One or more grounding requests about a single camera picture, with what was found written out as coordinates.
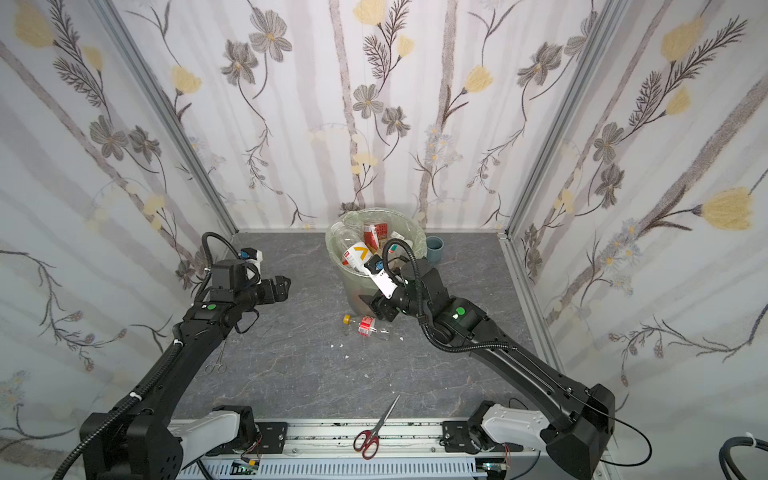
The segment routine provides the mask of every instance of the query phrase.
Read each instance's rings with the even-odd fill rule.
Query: orange arrow logo
[[[357,250],[359,252],[362,252],[362,255],[360,255],[360,259],[361,260],[365,260],[366,259],[366,255],[368,255],[368,249],[365,248],[365,247],[354,247],[354,248],[355,248],[355,250]]]

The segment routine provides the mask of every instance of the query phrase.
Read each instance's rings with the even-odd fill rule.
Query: scissors blade
[[[389,418],[389,414],[392,413],[392,410],[395,408],[395,404],[397,401],[400,400],[400,395],[397,395],[395,397],[395,401],[392,402],[392,405],[389,406],[386,412],[384,412],[384,415],[382,415],[382,418],[379,420],[379,423],[376,424],[376,427],[373,428],[371,431],[372,435],[377,435],[379,433],[379,430],[384,426],[384,422]]]

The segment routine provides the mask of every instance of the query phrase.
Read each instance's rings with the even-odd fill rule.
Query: trash can
[[[424,230],[415,221],[400,212],[388,208],[366,208],[364,210],[348,212],[340,220],[352,228],[357,228],[365,223],[386,223],[390,238],[392,237],[392,232],[395,231],[413,242],[413,253],[417,258],[426,255],[427,243]],[[378,288],[373,280],[366,275],[358,273],[348,265],[342,265],[341,257],[344,254],[344,250],[342,250],[336,238],[331,235],[330,227],[326,230],[326,248],[328,249],[331,261],[339,271],[339,278],[341,278],[344,285],[349,306],[358,315],[372,315],[373,312],[371,312],[370,307],[358,295],[374,295]]]

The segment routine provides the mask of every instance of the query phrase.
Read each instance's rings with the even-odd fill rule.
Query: blue cup
[[[442,238],[434,235],[427,237],[427,261],[432,265],[439,262],[442,259],[442,248],[445,242]]]

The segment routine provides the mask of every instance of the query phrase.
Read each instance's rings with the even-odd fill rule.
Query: wallpaper
[[[601,2],[115,0],[240,228],[506,227]]]
[[[221,230],[86,2],[0,22],[0,477],[50,478],[170,342]]]
[[[768,435],[767,22],[757,0],[631,2],[514,232],[568,374],[653,443],[627,480],[722,478],[727,438]],[[616,462],[647,453],[614,438]]]

